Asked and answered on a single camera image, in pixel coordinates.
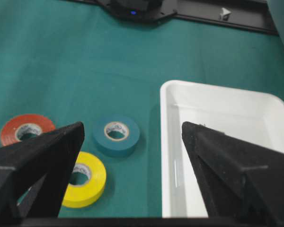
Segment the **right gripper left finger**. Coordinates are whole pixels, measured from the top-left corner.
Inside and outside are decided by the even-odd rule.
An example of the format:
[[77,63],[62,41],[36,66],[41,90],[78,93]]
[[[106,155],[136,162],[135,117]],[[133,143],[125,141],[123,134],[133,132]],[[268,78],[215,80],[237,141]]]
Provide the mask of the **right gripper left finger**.
[[0,148],[0,219],[57,217],[84,141],[82,122]]

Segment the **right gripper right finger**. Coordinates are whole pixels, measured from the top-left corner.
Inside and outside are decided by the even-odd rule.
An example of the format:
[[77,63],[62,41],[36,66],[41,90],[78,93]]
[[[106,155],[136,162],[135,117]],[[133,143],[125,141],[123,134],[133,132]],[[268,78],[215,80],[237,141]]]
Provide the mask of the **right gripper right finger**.
[[284,219],[284,153],[191,122],[182,140],[210,217]]

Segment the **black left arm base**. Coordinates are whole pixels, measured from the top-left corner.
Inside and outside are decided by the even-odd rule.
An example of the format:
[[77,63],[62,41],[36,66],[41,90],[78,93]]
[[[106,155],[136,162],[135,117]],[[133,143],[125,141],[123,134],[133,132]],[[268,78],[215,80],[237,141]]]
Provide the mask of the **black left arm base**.
[[176,0],[97,0],[96,3],[114,17],[141,23],[173,17],[178,11]]

